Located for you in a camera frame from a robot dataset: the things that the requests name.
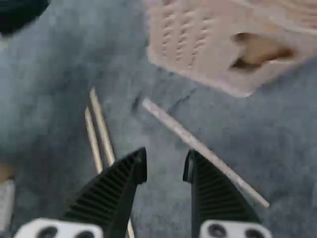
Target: blue-gray carpet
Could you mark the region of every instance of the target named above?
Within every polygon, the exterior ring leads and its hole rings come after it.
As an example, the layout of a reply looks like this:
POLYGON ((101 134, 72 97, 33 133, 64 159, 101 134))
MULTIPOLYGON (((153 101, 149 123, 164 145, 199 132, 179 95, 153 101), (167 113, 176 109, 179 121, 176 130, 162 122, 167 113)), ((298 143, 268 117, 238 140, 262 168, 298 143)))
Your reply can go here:
POLYGON ((141 0, 53 0, 0 52, 1 161, 17 168, 13 232, 57 217, 95 174, 84 109, 94 85, 117 158, 145 146, 138 238, 190 237, 188 147, 144 109, 149 96, 271 202, 278 238, 317 233, 317 61, 236 99, 151 65, 141 0))

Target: beige crocheted object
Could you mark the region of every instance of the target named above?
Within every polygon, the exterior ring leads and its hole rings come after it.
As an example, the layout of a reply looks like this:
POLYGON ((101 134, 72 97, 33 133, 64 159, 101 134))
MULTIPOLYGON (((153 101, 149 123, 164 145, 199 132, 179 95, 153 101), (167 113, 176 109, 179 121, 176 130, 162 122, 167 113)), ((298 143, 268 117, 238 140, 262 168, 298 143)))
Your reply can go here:
POLYGON ((250 96, 317 55, 314 0, 144 0, 152 63, 250 96))

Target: wooden stick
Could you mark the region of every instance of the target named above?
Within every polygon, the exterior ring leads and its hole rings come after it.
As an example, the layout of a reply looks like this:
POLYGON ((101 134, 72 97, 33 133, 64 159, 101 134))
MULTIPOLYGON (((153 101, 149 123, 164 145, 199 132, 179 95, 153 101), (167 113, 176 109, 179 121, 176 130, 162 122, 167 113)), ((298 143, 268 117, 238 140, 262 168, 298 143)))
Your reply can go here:
POLYGON ((258 192, 256 192, 249 184, 247 184, 240 176, 238 176, 228 165, 226 165, 216 154, 209 150, 206 145, 196 139, 188 132, 179 122, 168 115, 163 109, 145 98, 143 107, 153 114, 161 123, 178 135, 186 144, 201 153, 218 169, 220 169, 229 179, 239 184, 239 186, 248 192, 255 200, 261 203, 264 207, 269 207, 269 202, 266 201, 258 192))
POLYGON ((93 151, 95 166, 96 166, 98 174, 100 174, 103 170, 103 163, 100 157, 100 151, 98 147, 97 136, 94 129, 93 119, 91 117, 91 113, 88 107, 85 110, 85 119, 86 119, 88 139, 90 142, 91 149, 93 151))
MULTIPOLYGON (((115 156, 113 153, 109 133, 107 130, 106 121, 105 121, 104 116, 103 116, 103 111, 102 111, 101 105, 99 103, 99 100, 98 100, 98 97, 96 95, 96 91, 94 88, 90 91, 90 100, 91 100, 93 110, 95 113, 99 135, 101 137, 103 147, 105 149, 108 163, 111 166, 115 161, 115 156)), ((129 238, 135 238, 131 219, 129 219, 129 221, 128 221, 128 228, 127 229, 128 229, 129 238)))

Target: dark object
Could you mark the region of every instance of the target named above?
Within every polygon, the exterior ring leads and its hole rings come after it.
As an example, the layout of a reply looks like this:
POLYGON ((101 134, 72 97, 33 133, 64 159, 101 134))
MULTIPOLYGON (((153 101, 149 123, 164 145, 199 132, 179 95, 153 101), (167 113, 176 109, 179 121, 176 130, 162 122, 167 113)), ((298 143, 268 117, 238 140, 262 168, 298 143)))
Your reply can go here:
POLYGON ((226 229, 218 224, 212 224, 208 227, 209 234, 215 238, 225 238, 227 237, 226 229))
POLYGON ((77 195, 62 220, 95 224, 107 238, 124 238, 136 187, 147 180, 141 148, 104 169, 77 195))
POLYGON ((40 16, 48 5, 48 0, 0 0, 0 33, 15 33, 40 16))
POLYGON ((45 229, 41 230, 36 238, 54 238, 57 234, 56 227, 46 227, 45 229))
POLYGON ((192 185, 192 238, 206 220, 260 223, 234 184, 197 151, 189 151, 183 180, 192 185))
POLYGON ((246 237, 247 238, 264 238, 261 232, 257 230, 253 230, 253 229, 246 231, 246 237))
POLYGON ((78 234, 75 238, 94 238, 94 234, 91 232, 82 232, 78 234))

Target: screw hole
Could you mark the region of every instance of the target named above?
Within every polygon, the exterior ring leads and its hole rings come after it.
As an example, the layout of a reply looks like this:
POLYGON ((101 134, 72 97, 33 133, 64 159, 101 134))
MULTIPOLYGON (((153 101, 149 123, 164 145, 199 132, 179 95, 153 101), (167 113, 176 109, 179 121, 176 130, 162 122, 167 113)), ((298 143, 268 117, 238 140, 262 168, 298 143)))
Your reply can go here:
POLYGON ((75 238, 94 238, 94 234, 92 232, 81 232, 75 238))
POLYGON ((263 234, 257 230, 249 229, 246 231, 247 238, 264 238, 263 234))
POLYGON ((54 238, 56 234, 57 234, 56 227, 46 227, 38 233, 36 238, 54 238))
POLYGON ((219 224, 212 224, 208 227, 209 234, 214 238, 225 238, 227 237, 226 229, 219 224))

